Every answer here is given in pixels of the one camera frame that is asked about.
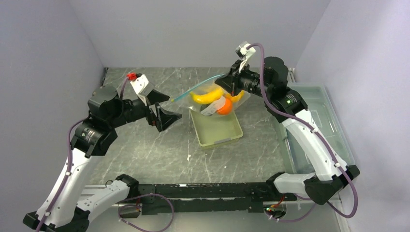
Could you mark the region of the yellow bell pepper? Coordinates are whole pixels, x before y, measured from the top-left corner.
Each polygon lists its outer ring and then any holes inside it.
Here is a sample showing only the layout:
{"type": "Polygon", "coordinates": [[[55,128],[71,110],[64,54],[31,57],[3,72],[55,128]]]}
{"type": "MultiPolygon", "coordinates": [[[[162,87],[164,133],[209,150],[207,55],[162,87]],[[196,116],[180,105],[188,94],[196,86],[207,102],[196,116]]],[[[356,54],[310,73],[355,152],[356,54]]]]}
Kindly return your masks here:
{"type": "Polygon", "coordinates": [[[229,93],[226,93],[224,96],[225,96],[226,99],[229,99],[232,103],[236,103],[236,102],[241,100],[241,98],[243,97],[244,94],[245,94],[245,92],[242,90],[235,96],[232,96],[229,93]]]}

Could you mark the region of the clear zip bag blue zipper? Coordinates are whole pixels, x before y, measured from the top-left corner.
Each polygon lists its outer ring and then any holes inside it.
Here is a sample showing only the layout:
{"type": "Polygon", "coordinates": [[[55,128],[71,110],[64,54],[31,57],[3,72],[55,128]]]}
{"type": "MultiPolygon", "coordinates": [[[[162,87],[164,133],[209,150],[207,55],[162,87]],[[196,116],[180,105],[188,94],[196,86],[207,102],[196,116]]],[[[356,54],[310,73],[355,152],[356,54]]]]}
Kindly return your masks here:
{"type": "Polygon", "coordinates": [[[250,97],[250,93],[242,90],[232,96],[229,92],[215,83],[222,74],[212,76],[201,81],[171,99],[172,103],[186,107],[203,116],[227,116],[240,107],[250,97]]]}

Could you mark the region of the orange tangerine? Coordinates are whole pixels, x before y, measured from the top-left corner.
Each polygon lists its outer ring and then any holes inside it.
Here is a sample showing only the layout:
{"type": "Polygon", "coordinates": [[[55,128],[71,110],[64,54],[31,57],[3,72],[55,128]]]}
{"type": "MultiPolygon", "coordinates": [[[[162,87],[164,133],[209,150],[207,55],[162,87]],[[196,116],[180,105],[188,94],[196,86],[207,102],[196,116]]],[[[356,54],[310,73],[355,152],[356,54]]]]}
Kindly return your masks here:
{"type": "Polygon", "coordinates": [[[225,99],[225,104],[216,111],[218,115],[228,115],[233,110],[233,103],[230,99],[225,99]]]}

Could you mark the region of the yellow banana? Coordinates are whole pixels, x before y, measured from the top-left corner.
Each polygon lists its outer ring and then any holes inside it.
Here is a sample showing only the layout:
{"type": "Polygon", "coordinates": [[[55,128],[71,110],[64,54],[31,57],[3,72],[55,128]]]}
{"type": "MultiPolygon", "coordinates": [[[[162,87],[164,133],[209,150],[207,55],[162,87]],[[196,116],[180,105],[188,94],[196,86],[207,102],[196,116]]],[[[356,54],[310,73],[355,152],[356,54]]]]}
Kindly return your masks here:
{"type": "Polygon", "coordinates": [[[216,88],[206,94],[197,94],[193,91],[190,92],[190,96],[195,103],[198,104],[211,104],[212,102],[218,100],[224,94],[224,90],[222,88],[216,88]]]}

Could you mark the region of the pale yellow plastic basket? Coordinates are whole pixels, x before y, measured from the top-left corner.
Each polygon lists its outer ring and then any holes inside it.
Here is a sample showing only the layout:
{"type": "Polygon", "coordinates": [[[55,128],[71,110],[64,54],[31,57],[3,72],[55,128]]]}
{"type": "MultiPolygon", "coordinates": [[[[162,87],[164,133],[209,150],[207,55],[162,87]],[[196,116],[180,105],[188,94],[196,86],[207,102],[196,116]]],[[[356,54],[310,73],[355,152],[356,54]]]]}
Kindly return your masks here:
{"type": "Polygon", "coordinates": [[[190,117],[202,149],[233,143],[244,135],[235,112],[225,116],[204,116],[190,110],[190,117]]]}

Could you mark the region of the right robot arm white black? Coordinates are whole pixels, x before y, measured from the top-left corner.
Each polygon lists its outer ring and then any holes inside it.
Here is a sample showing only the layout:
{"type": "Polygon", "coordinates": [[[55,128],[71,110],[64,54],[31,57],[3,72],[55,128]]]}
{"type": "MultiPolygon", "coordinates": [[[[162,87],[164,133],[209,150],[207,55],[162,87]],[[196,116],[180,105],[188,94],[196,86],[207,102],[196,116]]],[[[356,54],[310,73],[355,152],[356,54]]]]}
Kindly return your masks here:
{"type": "Polygon", "coordinates": [[[240,69],[237,60],[229,72],[215,80],[229,94],[236,96],[242,90],[265,97],[265,106],[278,123],[296,139],[310,160],[314,172],[310,174],[278,173],[270,178],[272,184],[266,194],[273,201],[285,193],[307,195],[313,202],[324,205],[346,186],[353,191],[354,207],[358,206],[357,190],[352,183],[360,171],[348,165],[328,144],[302,96],[288,87],[288,68],[282,59],[267,57],[260,73],[249,66],[240,69]]]}

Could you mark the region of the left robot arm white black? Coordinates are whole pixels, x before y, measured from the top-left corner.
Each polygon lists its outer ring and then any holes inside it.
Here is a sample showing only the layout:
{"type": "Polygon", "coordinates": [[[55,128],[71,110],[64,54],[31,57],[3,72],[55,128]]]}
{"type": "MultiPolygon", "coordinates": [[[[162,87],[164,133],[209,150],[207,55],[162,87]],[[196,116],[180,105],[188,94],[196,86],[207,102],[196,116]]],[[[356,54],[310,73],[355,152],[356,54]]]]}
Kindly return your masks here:
{"type": "Polygon", "coordinates": [[[169,99],[167,95],[153,89],[143,91],[142,96],[147,101],[123,99],[113,86],[94,90],[88,100],[87,118],[69,129],[64,167],[42,206],[24,216],[26,226],[37,232],[84,232],[111,205],[138,199],[139,182],[126,174],[91,197],[80,200],[80,196],[96,165],[117,138],[116,128],[144,118],[158,131],[164,131],[181,119],[181,114],[161,108],[160,103],[169,99]]]}

